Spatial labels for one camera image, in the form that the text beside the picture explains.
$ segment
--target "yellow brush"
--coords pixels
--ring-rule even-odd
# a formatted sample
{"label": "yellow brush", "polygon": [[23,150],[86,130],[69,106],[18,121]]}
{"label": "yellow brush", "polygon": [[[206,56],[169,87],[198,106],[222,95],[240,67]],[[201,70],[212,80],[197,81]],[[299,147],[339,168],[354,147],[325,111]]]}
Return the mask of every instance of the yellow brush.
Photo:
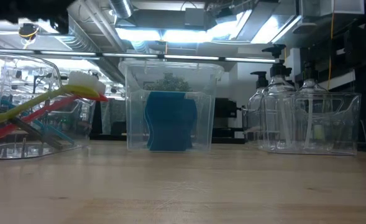
{"label": "yellow brush", "polygon": [[95,90],[98,85],[99,82],[96,77],[92,77],[81,72],[71,72],[67,85],[63,85],[58,90],[44,93],[28,102],[10,109],[5,113],[0,113],[0,123],[17,116],[23,111],[26,111],[45,100],[64,95],[66,93],[72,93],[82,98],[98,98],[99,93]]}

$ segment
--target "clear plastic tray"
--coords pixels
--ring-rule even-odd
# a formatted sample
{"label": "clear plastic tray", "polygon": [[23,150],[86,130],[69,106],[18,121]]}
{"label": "clear plastic tray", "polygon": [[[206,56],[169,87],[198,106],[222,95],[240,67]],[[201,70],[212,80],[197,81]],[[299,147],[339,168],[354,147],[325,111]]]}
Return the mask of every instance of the clear plastic tray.
{"label": "clear plastic tray", "polygon": [[[62,85],[58,68],[45,60],[23,55],[0,54],[0,110],[21,105],[42,93]],[[30,114],[70,96],[59,96],[35,105],[18,117],[20,121]],[[71,100],[67,105],[48,111],[29,122],[42,139],[16,128],[0,138],[0,159],[44,156],[88,144],[88,134],[94,113],[94,102]],[[9,126],[6,121],[0,129]],[[51,145],[44,139],[51,139]]]}
{"label": "clear plastic tray", "polygon": [[[259,148],[288,154],[356,155],[360,94],[297,93],[292,100],[288,111],[294,111],[293,118],[285,120],[285,123],[289,122],[291,146],[286,146],[284,133],[267,129],[267,125],[264,125],[266,122],[262,120]],[[265,114],[266,119],[270,117],[267,112],[261,113]]]}

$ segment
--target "red brush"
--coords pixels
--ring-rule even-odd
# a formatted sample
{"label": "red brush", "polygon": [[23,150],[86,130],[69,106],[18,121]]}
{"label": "red brush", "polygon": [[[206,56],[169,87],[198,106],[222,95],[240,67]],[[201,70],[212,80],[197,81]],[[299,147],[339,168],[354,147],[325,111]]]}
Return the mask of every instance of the red brush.
{"label": "red brush", "polygon": [[[26,123],[29,123],[29,122],[31,122],[35,119],[40,118],[45,112],[50,112],[50,111],[57,110],[57,109],[61,108],[62,106],[65,106],[65,105],[73,102],[74,100],[76,100],[78,98],[79,98],[79,96],[76,96],[76,95],[66,97],[62,100],[54,102],[52,105],[44,106],[43,108],[41,108],[41,109],[33,112],[32,114],[22,118],[22,120],[25,121]],[[100,94],[99,98],[92,98],[92,99],[89,99],[89,100],[108,101],[108,99],[102,94]],[[0,138],[3,138],[4,136],[6,136],[9,133],[13,132],[16,128],[17,128],[17,126],[14,125],[14,124],[9,124],[6,127],[1,128],[0,129]]]}

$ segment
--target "black pump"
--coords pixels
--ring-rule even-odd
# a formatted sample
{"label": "black pump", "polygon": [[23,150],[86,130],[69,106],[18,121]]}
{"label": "black pump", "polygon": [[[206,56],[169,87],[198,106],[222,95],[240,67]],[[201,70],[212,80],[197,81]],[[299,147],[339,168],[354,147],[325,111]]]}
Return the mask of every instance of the black pump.
{"label": "black pump", "polygon": [[283,76],[289,76],[292,69],[286,68],[283,63],[284,60],[280,60],[279,57],[282,54],[282,50],[285,49],[285,45],[283,44],[274,44],[273,47],[269,47],[266,49],[263,49],[262,52],[270,52],[273,57],[276,59],[277,62],[275,62],[271,69],[270,69],[270,76],[274,77],[275,75],[283,75]]}
{"label": "black pump", "polygon": [[315,69],[314,61],[309,61],[304,63],[303,79],[307,80],[309,78],[318,79],[319,72]]}
{"label": "black pump", "polygon": [[267,87],[268,80],[265,78],[267,72],[252,72],[251,75],[258,75],[258,80],[256,81],[256,88]]}
{"label": "black pump", "polygon": [[282,54],[282,50],[285,49],[285,47],[286,45],[284,44],[274,44],[273,47],[263,49],[262,52],[270,52],[275,59],[279,59]]}

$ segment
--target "clear plastic container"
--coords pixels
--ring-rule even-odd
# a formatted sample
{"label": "clear plastic container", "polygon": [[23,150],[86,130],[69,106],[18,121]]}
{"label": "clear plastic container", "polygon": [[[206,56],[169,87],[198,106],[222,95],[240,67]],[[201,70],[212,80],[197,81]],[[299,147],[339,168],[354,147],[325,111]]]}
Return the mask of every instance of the clear plastic container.
{"label": "clear plastic container", "polygon": [[261,146],[262,129],[260,125],[260,106],[263,98],[264,87],[257,88],[255,95],[253,95],[248,102],[247,109],[247,132],[253,134],[253,140]]}
{"label": "clear plastic container", "polygon": [[298,93],[296,140],[290,153],[355,155],[359,108],[356,93]]}
{"label": "clear plastic container", "polygon": [[222,67],[131,60],[119,68],[126,77],[128,149],[210,150]]}
{"label": "clear plastic container", "polygon": [[296,89],[275,75],[263,91],[261,116],[263,138],[260,148],[266,151],[288,151],[294,147],[295,114],[293,96]]}
{"label": "clear plastic container", "polygon": [[105,83],[108,102],[101,102],[103,134],[122,136],[126,133],[126,89],[119,83]]}
{"label": "clear plastic container", "polygon": [[[0,54],[0,110],[9,110],[61,85],[60,73],[54,64],[35,57]],[[69,96],[35,105],[21,113],[17,120],[22,121],[45,105],[66,97]],[[0,159],[38,157],[85,146],[93,113],[94,102],[81,99],[48,111],[28,123],[29,132],[19,126],[0,138]],[[0,130],[10,124],[10,121],[1,123]],[[42,139],[32,134],[34,130]]]}

